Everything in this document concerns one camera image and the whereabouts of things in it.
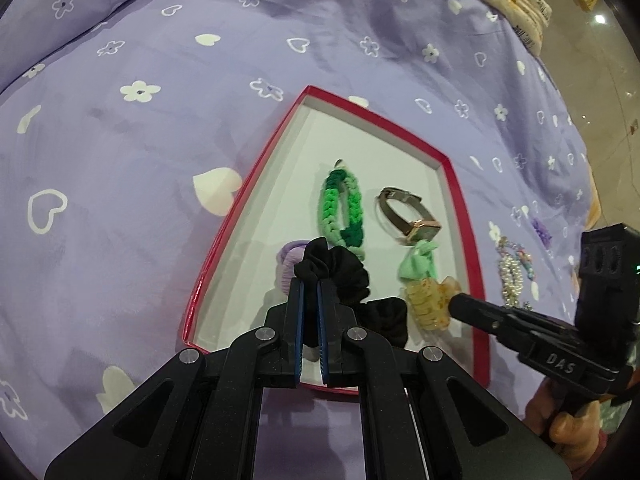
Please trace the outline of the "person's right hand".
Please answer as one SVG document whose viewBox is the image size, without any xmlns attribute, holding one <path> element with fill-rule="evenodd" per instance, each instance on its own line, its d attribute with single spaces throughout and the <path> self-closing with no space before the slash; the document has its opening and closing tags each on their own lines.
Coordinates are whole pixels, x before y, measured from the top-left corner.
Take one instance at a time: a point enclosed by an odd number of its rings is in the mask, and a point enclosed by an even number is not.
<svg viewBox="0 0 640 480">
<path fill-rule="evenodd" d="M 538 436 L 551 426 L 548 435 L 554 449 L 572 477 L 580 479 L 597 461 L 608 443 L 600 426 L 601 404 L 593 401 L 577 416 L 559 411 L 561 390 L 552 380 L 544 378 L 526 405 L 524 424 Z"/>
</svg>

